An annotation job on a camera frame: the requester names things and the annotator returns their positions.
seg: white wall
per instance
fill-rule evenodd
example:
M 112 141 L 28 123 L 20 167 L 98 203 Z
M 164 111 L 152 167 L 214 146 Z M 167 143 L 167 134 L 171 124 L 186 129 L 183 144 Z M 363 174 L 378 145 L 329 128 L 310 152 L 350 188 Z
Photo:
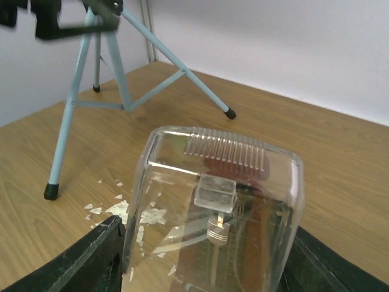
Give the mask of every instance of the white wall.
M 85 10 L 77 1 L 64 1 L 63 24 L 84 21 Z M 127 8 L 141 19 L 138 0 L 125 0 Z M 20 13 L 16 32 L 0 27 L 0 127 L 67 97 L 78 56 L 80 38 L 44 43 L 35 39 L 35 17 Z M 143 36 L 125 19 L 118 42 L 125 71 L 147 64 Z M 109 53 L 102 38 L 102 55 Z M 101 81 L 114 78 L 102 64 Z M 94 39 L 91 41 L 81 90 L 94 81 Z
M 389 1 L 150 1 L 190 68 L 389 125 Z

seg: black plastic piece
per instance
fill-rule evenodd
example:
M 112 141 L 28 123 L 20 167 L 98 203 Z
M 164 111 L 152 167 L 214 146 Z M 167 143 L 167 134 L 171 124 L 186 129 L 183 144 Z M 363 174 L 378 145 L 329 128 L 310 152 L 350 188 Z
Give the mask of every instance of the black plastic piece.
M 124 236 L 122 219 L 111 216 L 3 292 L 120 292 Z
M 98 87 L 93 86 L 93 91 L 94 92 L 100 92 L 100 86 L 98 86 Z
M 277 292 L 388 292 L 366 273 L 298 228 Z
M 90 1 L 90 0 L 84 0 L 85 11 L 87 11 L 89 8 L 88 1 Z M 120 14 L 123 11 L 123 6 L 124 6 L 123 0 L 101 0 L 101 1 L 104 3 L 105 6 L 107 6 L 109 9 L 111 9 L 111 12 L 113 14 L 120 16 Z M 99 14 L 96 9 L 94 9 L 93 7 L 91 7 L 91 8 L 92 8 L 94 15 Z
M 122 0 L 82 1 L 100 16 L 101 22 L 93 26 L 60 27 L 58 19 L 62 0 L 30 0 L 31 12 L 36 16 L 35 37 L 49 41 L 118 29 L 120 18 L 117 17 L 117 12 L 123 10 L 123 4 L 120 4 L 123 3 Z M 27 0 L 0 0 L 0 25 L 15 27 L 18 8 L 26 9 L 27 5 Z
M 129 228 L 135 227 L 130 220 Z M 120 292 L 125 227 L 111 216 L 65 252 L 3 292 Z M 298 228 L 277 292 L 387 292 L 389 286 Z
M 230 120 L 233 120 L 234 118 L 236 118 L 236 112 L 234 112 L 233 109 L 229 108 L 228 111 L 226 111 L 224 113 Z
M 17 20 L 17 6 L 7 3 L 0 5 L 0 25 L 14 28 L 16 27 Z
M 46 184 L 44 189 L 44 198 L 49 201 L 55 201 L 58 198 L 59 184 Z

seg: black rubber foot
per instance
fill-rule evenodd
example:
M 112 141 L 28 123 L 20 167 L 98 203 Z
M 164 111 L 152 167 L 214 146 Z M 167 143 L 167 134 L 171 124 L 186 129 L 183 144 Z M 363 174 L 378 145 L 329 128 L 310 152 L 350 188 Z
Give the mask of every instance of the black rubber foot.
M 236 112 L 234 112 L 233 109 L 229 108 L 228 111 L 226 111 L 224 113 L 230 120 L 233 120 L 234 118 L 236 118 Z
M 55 201 L 58 198 L 58 189 L 60 188 L 59 184 L 47 184 L 44 189 L 44 198 L 45 200 Z

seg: tripod leg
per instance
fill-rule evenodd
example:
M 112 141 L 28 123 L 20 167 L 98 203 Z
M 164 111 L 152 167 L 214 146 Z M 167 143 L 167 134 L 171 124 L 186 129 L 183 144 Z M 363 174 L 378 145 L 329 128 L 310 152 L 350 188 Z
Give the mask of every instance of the tripod leg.
M 87 26 L 93 25 L 95 16 L 92 10 L 89 9 L 86 15 L 85 24 Z M 72 82 L 71 91 L 66 99 L 65 110 L 62 117 L 60 133 L 57 140 L 57 147 L 55 149 L 54 160 L 51 168 L 49 182 L 44 191 L 44 198 L 46 200 L 55 200 L 58 197 L 59 178 L 62 169 L 63 158 L 65 154 L 69 132 L 71 130 L 72 118 L 75 108 L 75 102 L 78 99 L 78 91 L 80 89 L 81 78 L 85 67 L 86 56 L 88 54 L 89 43 L 91 42 L 91 35 L 84 35 L 80 45 L 80 53 L 78 55 L 77 67 Z
M 185 70 L 187 77 L 196 84 L 213 102 L 215 102 L 229 119 L 234 119 L 236 114 L 229 108 L 211 89 L 208 88 L 183 62 L 180 61 L 150 30 L 147 29 L 128 9 L 123 8 L 122 15 L 128 20 L 142 35 L 145 36 L 161 53 L 163 53 L 175 66 Z
M 111 56 L 112 65 L 114 68 L 115 79 L 119 93 L 122 98 L 123 109 L 131 111 L 131 93 L 129 92 L 126 74 L 124 72 L 122 58 L 120 56 L 119 45 L 117 44 L 116 34 L 109 32 L 106 34 L 108 51 Z
M 95 82 L 93 84 L 93 91 L 100 92 L 100 57 L 102 51 L 102 35 L 100 32 L 96 33 L 95 43 Z

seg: brown object inside case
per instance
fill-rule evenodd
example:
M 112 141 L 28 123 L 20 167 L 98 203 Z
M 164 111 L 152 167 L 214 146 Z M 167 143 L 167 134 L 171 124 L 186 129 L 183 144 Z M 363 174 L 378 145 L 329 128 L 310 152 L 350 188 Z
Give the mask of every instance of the brown object inside case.
M 221 165 L 222 162 L 205 159 L 204 164 L 210 169 L 209 174 L 229 179 L 237 179 L 241 182 L 249 181 L 251 184 L 258 181 L 259 172 L 237 169 L 234 165 Z M 269 161 L 265 159 L 263 171 L 264 177 L 269 175 Z M 233 213 L 235 224 L 229 231 L 229 239 L 225 246 L 219 248 L 218 270 L 216 286 L 212 288 L 211 265 L 214 246 L 208 239 L 193 246 L 180 250 L 177 270 L 171 283 L 171 292 L 240 292 L 241 286 L 248 291 L 260 291 L 263 286 L 268 263 L 267 256 L 267 217 L 270 211 L 260 209 L 263 197 L 260 191 L 251 194 L 256 198 L 247 200 L 247 195 L 238 194 L 238 201 Z M 202 208 L 194 204 L 194 193 L 188 208 L 188 214 L 200 214 Z M 237 231 L 241 224 L 245 224 L 237 241 Z M 235 273 L 235 255 L 237 253 Z

